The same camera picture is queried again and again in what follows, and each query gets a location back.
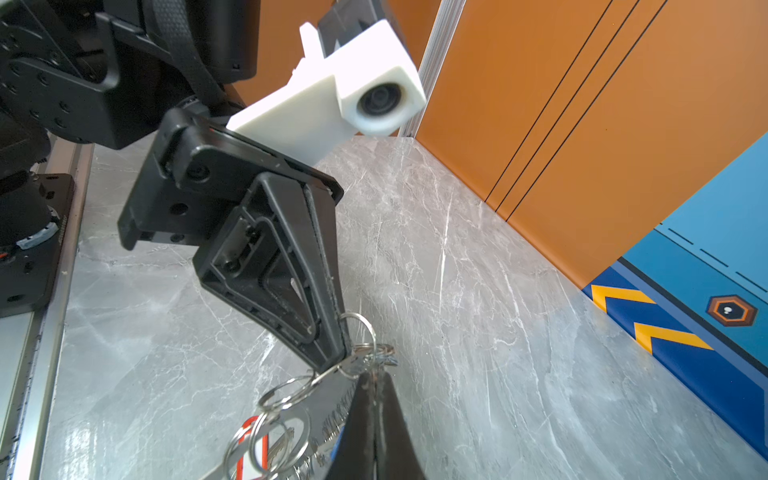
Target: screw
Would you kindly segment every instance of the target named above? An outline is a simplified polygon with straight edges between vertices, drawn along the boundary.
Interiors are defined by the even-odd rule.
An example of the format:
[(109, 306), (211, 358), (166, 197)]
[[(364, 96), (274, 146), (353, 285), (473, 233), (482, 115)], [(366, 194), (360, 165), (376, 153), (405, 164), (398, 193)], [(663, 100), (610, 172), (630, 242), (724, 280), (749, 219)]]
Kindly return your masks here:
[(187, 167), (187, 176), (192, 181), (201, 182), (210, 176), (210, 170), (205, 165), (192, 163)]
[(240, 262), (238, 262), (237, 260), (226, 262), (224, 264), (224, 268), (227, 269), (228, 272), (237, 272), (237, 270), (240, 268)]

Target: white camera housing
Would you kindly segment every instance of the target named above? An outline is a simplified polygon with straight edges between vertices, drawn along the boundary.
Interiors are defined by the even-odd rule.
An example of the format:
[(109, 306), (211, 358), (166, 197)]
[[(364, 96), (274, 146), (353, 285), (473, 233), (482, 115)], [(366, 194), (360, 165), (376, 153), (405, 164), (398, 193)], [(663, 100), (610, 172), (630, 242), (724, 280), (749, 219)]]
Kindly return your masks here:
[[(233, 115), (228, 129), (314, 165), (356, 132), (389, 135), (426, 105), (416, 66), (386, 20), (327, 58), (311, 24), (299, 31), (304, 58), (288, 84)], [(382, 85), (396, 85), (399, 102), (366, 113), (361, 99)]]

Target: marble tabletop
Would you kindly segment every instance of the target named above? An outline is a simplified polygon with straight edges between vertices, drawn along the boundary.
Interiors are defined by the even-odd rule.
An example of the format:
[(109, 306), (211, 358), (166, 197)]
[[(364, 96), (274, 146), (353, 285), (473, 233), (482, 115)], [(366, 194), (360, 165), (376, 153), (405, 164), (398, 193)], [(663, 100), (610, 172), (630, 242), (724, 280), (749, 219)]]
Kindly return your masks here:
[[(203, 291), (194, 248), (118, 243), (151, 138), (96, 149), (43, 479), (195, 479), (261, 392), (304, 373)], [(355, 137), (318, 168), (346, 308), (392, 368), (428, 478), (768, 478), (768, 463), (411, 139)]]

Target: hexagonal emblem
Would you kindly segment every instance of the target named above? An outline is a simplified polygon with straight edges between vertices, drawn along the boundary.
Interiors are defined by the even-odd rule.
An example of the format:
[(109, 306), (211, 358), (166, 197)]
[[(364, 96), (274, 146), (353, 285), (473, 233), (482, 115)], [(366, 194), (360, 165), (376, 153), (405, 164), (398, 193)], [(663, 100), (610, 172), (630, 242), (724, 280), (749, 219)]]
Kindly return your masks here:
[(713, 296), (707, 313), (724, 326), (752, 326), (757, 308), (738, 295)]

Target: black plastic housing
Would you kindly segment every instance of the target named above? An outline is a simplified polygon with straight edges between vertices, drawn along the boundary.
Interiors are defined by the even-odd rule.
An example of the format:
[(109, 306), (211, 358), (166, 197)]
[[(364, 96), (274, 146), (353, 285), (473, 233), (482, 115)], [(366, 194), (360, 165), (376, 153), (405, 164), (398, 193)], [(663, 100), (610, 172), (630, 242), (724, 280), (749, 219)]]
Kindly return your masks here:
[(61, 242), (67, 228), (74, 181), (67, 174), (41, 175), (31, 181), (43, 193), (46, 207), (58, 216), (58, 232), (28, 250), (3, 246), (0, 252), (0, 317), (31, 312), (48, 304), (53, 294)]
[(339, 0), (317, 22), (323, 54), (328, 57), (379, 20), (389, 22), (407, 49), (400, 25), (386, 0)]
[(331, 176), (181, 109), (169, 111), (118, 221), (196, 245), (200, 283), (319, 372), (348, 354)]
[(343, 434), (326, 480), (425, 480), (384, 368), (357, 381)]

